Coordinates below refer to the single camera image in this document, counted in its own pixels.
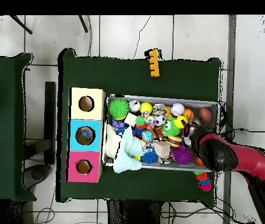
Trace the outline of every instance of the shape sorter box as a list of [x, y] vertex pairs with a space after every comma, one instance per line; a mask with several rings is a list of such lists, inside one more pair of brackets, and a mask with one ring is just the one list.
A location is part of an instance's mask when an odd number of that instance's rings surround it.
[[[101, 152], [70, 151], [68, 163], [67, 182], [97, 183], [102, 173]], [[87, 174], [81, 174], [77, 164], [82, 160], [88, 161], [91, 170]]]
[[[71, 87], [69, 95], [69, 104], [71, 112], [69, 118], [73, 120], [103, 120], [105, 92], [102, 89], [87, 89], [80, 87]], [[91, 109], [83, 111], [80, 104], [83, 98], [89, 98]]]
[[[76, 132], [80, 127], [89, 127], [93, 131], [93, 141], [88, 145], [82, 145], [76, 140]], [[99, 152], [103, 139], [103, 121], [96, 120], [70, 120], [70, 151], [96, 151]]]

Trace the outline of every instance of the green table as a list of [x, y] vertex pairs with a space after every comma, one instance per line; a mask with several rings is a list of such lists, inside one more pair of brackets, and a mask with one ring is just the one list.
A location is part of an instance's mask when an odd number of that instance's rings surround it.
[[[188, 171], [140, 169], [121, 174], [104, 167], [99, 183], [65, 181], [69, 87], [99, 88], [107, 94], [218, 100], [220, 60], [159, 61], [160, 77], [151, 78], [148, 60], [80, 58], [72, 49], [58, 58], [57, 200], [68, 198], [142, 199], [157, 201], [197, 200], [213, 206], [214, 191], [197, 187]], [[214, 185], [214, 173], [210, 173]]]
[[24, 110], [22, 76], [31, 54], [0, 57], [0, 199], [35, 200], [22, 184]]

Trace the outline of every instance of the purple spiky ball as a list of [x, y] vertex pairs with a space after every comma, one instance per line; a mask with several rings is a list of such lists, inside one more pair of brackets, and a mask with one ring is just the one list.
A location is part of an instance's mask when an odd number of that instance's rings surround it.
[[192, 152], [182, 146], [172, 148], [171, 149], [171, 157], [178, 162], [179, 164], [185, 165], [193, 161], [193, 154]]

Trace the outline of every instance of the round hole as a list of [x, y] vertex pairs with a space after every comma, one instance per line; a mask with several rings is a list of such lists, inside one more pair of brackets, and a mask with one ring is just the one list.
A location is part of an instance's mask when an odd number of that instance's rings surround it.
[[95, 139], [95, 131], [88, 126], [79, 127], [75, 133], [75, 138], [81, 145], [90, 145]]
[[92, 165], [88, 160], [80, 160], [76, 164], [76, 170], [81, 174], [88, 174], [92, 170]]
[[83, 96], [79, 100], [79, 108], [81, 111], [92, 111], [94, 108], [94, 100], [90, 96]]

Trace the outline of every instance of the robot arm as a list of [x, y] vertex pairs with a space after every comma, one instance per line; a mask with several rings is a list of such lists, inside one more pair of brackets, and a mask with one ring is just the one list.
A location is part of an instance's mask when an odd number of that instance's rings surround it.
[[265, 150], [227, 142], [202, 126], [196, 126], [189, 138], [207, 168], [217, 172], [235, 171], [244, 176], [257, 213], [265, 224]]

